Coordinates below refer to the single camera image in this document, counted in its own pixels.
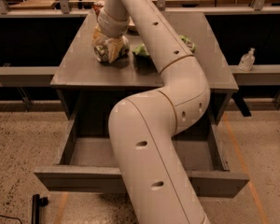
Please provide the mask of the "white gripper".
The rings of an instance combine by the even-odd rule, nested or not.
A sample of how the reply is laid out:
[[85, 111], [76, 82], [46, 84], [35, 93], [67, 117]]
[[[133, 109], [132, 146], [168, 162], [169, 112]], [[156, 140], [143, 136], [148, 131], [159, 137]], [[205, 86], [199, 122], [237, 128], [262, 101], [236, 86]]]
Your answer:
[[123, 21], [116, 20], [102, 8], [97, 21], [98, 25], [93, 30], [91, 42], [95, 47], [107, 46], [108, 62], [112, 63], [120, 56], [125, 47], [125, 40], [122, 35], [128, 30], [130, 18]]

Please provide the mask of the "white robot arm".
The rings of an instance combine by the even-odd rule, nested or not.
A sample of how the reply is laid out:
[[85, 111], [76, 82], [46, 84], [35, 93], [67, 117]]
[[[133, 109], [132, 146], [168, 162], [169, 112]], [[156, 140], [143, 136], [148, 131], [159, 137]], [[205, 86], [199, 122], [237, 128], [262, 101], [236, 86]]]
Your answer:
[[140, 224], [210, 224], [178, 158], [172, 138], [207, 110], [210, 88], [189, 48], [150, 0], [106, 0], [100, 31], [121, 37], [134, 23], [162, 87], [119, 101], [108, 130]]

